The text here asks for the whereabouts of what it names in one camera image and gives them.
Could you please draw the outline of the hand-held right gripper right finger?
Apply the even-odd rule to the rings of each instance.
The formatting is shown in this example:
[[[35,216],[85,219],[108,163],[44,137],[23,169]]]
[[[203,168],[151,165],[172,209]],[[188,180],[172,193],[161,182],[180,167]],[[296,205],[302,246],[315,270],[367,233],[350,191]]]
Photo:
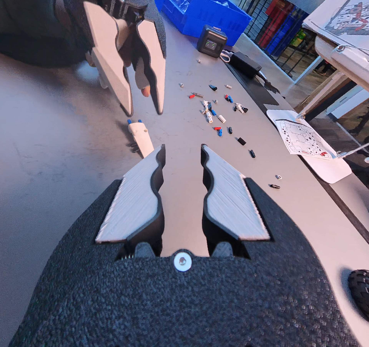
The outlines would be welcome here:
[[[219,243],[225,243],[230,255],[249,258],[246,242],[269,242],[271,235],[248,189],[246,176],[201,145],[204,197],[202,230],[210,256],[216,256]]]

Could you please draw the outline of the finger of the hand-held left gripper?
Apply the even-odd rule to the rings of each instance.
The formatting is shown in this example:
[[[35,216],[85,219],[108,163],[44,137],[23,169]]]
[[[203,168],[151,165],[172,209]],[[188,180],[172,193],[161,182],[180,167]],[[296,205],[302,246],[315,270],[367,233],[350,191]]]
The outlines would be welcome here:
[[[155,109],[159,115],[164,109],[165,95],[165,67],[166,60],[163,57],[158,34],[153,22],[141,21],[136,32],[138,37],[139,59],[142,59],[143,73],[150,85],[150,94],[154,102]]]
[[[99,71],[100,82],[109,88],[127,116],[133,115],[131,86],[126,79],[124,61],[119,49],[129,36],[130,29],[123,19],[115,19],[97,4],[84,1],[84,9],[93,38],[91,57]]]

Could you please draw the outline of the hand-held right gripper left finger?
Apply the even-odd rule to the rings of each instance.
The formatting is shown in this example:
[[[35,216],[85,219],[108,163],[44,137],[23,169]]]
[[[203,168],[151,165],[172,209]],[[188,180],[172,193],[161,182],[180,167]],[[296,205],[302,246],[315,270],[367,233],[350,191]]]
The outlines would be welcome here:
[[[95,243],[123,243],[123,253],[128,256],[146,242],[154,255],[160,256],[165,219],[159,189],[165,162],[162,144],[123,176]]]

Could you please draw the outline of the white lego panel piece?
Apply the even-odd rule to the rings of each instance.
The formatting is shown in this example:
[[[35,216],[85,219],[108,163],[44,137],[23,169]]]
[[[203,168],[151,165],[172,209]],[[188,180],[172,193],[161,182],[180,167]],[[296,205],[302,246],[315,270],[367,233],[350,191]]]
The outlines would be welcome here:
[[[140,149],[143,158],[146,158],[154,151],[154,147],[145,124],[139,122],[132,123],[128,125],[128,129],[131,132],[134,141],[138,144],[138,148]]]

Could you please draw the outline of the sticker sheet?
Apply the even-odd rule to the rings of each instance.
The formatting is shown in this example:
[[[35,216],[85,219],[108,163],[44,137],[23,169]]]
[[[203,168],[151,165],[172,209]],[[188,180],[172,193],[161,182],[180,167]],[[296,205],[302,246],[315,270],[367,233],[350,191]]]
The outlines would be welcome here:
[[[332,148],[311,127],[288,119],[276,119],[274,124],[290,154],[323,160],[336,157]]]

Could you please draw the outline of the person's left forearm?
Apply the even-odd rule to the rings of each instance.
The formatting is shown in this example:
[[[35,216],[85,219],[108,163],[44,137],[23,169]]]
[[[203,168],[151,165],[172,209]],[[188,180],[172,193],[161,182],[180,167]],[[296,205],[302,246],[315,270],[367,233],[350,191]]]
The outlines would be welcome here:
[[[0,32],[33,38],[63,38],[65,28],[54,9],[55,0],[0,0]]]

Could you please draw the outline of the scattered small lego pieces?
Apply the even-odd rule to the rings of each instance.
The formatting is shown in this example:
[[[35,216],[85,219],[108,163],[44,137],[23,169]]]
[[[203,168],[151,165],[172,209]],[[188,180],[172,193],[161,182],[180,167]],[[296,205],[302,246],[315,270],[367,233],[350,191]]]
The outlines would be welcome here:
[[[199,54],[177,91],[179,121],[170,148],[171,178],[188,196],[205,194],[201,144],[252,178],[272,198],[286,192],[287,152],[269,118],[221,60]]]

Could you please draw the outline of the black lego tire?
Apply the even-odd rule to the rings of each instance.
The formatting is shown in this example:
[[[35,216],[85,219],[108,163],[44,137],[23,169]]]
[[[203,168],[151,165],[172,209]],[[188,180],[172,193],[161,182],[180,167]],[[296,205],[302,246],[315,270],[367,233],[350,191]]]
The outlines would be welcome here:
[[[352,298],[363,317],[369,321],[369,270],[354,270],[348,276]]]

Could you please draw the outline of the person's left hand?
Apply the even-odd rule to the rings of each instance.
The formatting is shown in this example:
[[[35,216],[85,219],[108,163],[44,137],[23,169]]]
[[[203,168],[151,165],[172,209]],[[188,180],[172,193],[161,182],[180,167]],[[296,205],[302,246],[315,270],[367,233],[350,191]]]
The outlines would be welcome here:
[[[145,97],[150,96],[150,83],[144,74],[144,62],[141,57],[138,56],[135,44],[135,33],[131,32],[122,47],[119,50],[119,54],[126,67],[129,67],[132,63],[132,56],[134,56],[135,63],[135,81],[139,89],[141,89],[142,95]]]

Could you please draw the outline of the clear plastic bag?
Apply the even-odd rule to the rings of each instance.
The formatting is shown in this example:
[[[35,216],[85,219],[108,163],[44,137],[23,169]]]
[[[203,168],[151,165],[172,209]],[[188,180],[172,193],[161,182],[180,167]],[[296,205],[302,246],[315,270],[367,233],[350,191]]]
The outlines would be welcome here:
[[[187,0],[169,0],[169,1],[171,1],[182,14],[186,13],[187,8],[190,4],[189,1]]]

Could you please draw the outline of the black battery pack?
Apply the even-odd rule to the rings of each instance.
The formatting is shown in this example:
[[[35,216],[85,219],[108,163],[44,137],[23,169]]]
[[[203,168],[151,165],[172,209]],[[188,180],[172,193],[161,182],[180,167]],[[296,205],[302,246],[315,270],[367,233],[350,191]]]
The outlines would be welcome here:
[[[228,41],[227,35],[210,25],[204,25],[196,48],[199,52],[213,58],[219,58]]]

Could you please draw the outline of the blue plastic storage bin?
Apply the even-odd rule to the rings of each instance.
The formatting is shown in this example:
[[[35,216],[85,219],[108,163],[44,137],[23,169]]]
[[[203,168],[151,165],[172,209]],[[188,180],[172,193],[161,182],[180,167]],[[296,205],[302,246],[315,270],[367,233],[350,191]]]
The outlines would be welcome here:
[[[187,0],[185,14],[169,0],[155,0],[159,11],[164,12],[177,29],[185,35],[199,37],[205,24],[221,29],[233,46],[244,33],[252,18],[230,0]]]

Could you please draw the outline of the black power adapter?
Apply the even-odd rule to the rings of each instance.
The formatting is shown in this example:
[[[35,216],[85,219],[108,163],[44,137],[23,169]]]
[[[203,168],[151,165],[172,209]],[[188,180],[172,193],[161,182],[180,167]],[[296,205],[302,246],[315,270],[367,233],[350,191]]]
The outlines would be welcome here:
[[[240,51],[230,56],[229,63],[248,78],[254,78],[262,69],[261,65]]]

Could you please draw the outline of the rack of coloured bins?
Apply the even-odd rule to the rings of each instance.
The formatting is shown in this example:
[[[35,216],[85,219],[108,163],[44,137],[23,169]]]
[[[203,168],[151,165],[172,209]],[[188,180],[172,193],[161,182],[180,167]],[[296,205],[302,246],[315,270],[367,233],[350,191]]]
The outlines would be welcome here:
[[[317,58],[316,34],[302,27],[316,0],[244,0],[250,17],[245,35],[291,79],[296,80]]]

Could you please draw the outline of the instruction booklet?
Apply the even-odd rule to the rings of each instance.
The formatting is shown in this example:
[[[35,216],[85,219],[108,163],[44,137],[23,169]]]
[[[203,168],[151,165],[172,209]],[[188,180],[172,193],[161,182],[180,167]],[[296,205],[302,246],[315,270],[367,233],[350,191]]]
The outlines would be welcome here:
[[[325,0],[303,21],[303,27],[326,37],[367,36],[369,0]]]

